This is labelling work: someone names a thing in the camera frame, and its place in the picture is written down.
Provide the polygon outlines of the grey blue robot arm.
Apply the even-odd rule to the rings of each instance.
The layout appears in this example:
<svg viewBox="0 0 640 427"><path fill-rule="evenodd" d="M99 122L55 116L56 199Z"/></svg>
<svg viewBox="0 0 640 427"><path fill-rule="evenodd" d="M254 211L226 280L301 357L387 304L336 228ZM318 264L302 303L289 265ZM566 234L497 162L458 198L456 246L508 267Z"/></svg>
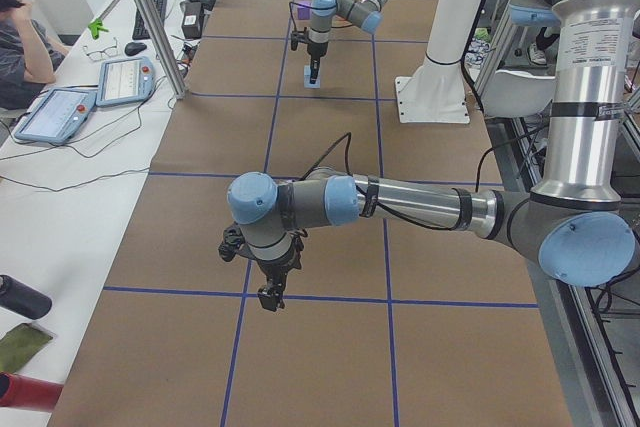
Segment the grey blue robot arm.
<svg viewBox="0 0 640 427"><path fill-rule="evenodd" d="M472 231L573 286L604 284L630 264L636 239L619 216L610 178L639 0L513 0L511 8L560 24L541 181L529 193L472 193L319 166L288 182L243 174L227 191L233 223L219 255L258 264L266 278L258 292L263 308L283 307L287 275L301 265L308 229L375 216L429 230Z"/></svg>
<svg viewBox="0 0 640 427"><path fill-rule="evenodd" d="M373 35L382 21L381 10L388 0L311 0L310 25L291 32L290 46L295 51L300 44L307 46L309 64L304 67L304 85L320 86L321 59L327 54L333 18L348 21Z"/></svg>

